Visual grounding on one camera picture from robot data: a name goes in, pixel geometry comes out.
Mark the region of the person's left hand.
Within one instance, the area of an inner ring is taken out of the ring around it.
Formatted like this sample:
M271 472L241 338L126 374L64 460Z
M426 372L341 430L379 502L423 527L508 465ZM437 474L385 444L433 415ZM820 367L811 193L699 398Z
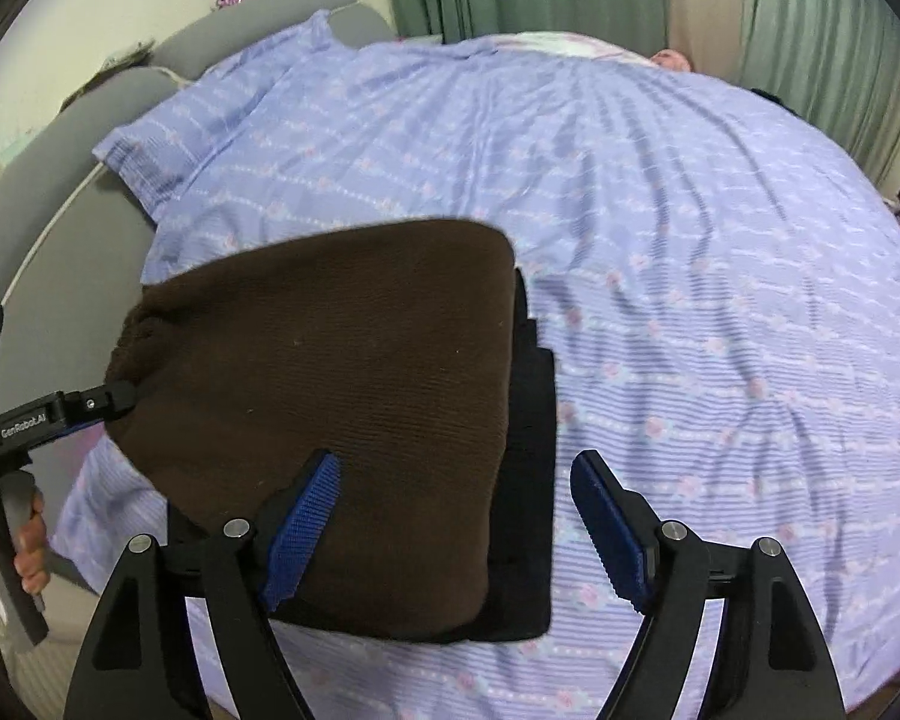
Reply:
M30 504L30 518L20 527L16 536L17 554L14 566L22 582L22 588L32 596L43 592L50 582L50 573L46 569L48 536L43 520L43 509L45 500L41 492L35 489Z

